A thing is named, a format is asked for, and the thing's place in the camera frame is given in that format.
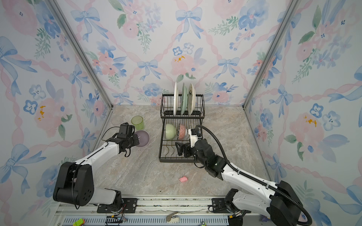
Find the clear glass cup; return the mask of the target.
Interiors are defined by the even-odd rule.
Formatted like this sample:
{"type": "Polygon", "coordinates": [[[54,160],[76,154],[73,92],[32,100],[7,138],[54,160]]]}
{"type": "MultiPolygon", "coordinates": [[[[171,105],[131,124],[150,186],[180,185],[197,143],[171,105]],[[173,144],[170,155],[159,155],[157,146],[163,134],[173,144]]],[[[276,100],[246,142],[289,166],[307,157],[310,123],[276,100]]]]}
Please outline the clear glass cup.
{"type": "Polygon", "coordinates": [[[120,115],[115,115],[112,117],[111,123],[113,126],[120,126],[123,123],[123,117],[120,115]]]}

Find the green glass cup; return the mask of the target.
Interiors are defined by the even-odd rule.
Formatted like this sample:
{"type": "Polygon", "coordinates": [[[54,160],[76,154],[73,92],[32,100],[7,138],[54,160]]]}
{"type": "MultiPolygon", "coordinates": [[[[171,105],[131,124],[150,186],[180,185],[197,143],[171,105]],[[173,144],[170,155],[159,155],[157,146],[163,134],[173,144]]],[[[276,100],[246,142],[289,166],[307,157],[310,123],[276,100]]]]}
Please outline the green glass cup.
{"type": "Polygon", "coordinates": [[[134,116],[131,119],[132,125],[135,127],[136,130],[140,131],[144,129],[144,119],[142,116],[134,116]]]}

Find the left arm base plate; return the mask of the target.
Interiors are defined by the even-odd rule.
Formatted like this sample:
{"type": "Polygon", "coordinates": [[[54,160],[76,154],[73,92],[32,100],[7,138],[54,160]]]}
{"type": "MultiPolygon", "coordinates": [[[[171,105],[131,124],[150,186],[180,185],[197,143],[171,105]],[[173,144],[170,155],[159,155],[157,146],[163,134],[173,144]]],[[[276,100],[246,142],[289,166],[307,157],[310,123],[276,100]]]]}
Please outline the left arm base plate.
{"type": "Polygon", "coordinates": [[[121,198],[115,200],[110,205],[100,204],[97,213],[118,214],[118,213],[135,213],[137,207],[137,198],[121,198]]]}

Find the lavender ceramic bowl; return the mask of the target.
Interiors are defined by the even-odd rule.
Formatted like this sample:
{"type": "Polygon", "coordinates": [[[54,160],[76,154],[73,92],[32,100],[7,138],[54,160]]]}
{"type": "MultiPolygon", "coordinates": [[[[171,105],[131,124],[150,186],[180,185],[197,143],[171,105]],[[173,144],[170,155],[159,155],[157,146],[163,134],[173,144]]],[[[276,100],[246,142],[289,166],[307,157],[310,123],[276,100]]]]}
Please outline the lavender ceramic bowl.
{"type": "Polygon", "coordinates": [[[137,145],[137,147],[145,147],[149,144],[150,135],[146,131],[144,130],[136,131],[135,135],[137,135],[139,139],[139,144],[137,145]]]}

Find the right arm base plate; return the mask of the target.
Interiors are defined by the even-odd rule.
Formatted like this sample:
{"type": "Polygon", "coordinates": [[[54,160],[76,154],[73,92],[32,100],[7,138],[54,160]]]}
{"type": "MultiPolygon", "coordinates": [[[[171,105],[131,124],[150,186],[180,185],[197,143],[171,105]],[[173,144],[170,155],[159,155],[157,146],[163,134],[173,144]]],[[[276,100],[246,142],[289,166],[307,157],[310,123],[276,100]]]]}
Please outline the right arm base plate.
{"type": "Polygon", "coordinates": [[[239,210],[232,205],[231,202],[225,202],[224,198],[212,198],[212,204],[208,207],[208,211],[212,213],[228,213],[239,214],[245,210],[239,210]]]}

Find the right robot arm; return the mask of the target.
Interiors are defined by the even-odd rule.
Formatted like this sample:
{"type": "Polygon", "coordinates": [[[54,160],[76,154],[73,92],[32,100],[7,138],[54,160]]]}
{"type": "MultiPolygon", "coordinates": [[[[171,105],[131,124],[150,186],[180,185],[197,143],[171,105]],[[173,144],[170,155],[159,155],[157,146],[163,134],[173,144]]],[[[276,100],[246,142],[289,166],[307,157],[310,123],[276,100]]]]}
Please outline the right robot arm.
{"type": "Polygon", "coordinates": [[[276,226],[312,224],[310,214],[289,183],[275,183],[241,170],[216,155],[205,139],[175,145],[178,155],[193,157],[210,176],[241,188],[231,189],[224,199],[226,208],[234,217],[250,211],[268,217],[276,226]]]}

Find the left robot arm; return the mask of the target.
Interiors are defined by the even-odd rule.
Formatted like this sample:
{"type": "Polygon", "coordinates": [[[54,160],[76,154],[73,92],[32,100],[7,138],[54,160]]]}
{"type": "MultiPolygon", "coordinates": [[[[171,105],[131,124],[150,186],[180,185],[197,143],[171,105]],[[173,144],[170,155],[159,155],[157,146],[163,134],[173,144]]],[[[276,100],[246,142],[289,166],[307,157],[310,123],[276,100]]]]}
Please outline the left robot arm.
{"type": "Polygon", "coordinates": [[[132,147],[139,145],[137,135],[118,137],[116,134],[97,150],[76,162],[61,165],[53,192],[53,200],[73,204],[75,207],[100,204],[116,212],[123,208],[120,191],[94,185],[94,174],[108,160],[125,152],[128,157],[132,147]]]}

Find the red white patterned bowl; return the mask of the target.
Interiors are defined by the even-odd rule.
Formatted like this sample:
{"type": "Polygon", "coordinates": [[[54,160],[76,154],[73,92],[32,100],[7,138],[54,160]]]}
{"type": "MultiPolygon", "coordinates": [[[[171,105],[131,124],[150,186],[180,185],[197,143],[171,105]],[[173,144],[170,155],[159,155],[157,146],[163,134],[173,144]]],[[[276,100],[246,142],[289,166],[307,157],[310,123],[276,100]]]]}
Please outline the red white patterned bowl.
{"type": "Polygon", "coordinates": [[[187,133],[187,129],[185,125],[179,124],[178,125],[178,140],[183,140],[185,138],[185,135],[187,133]]]}

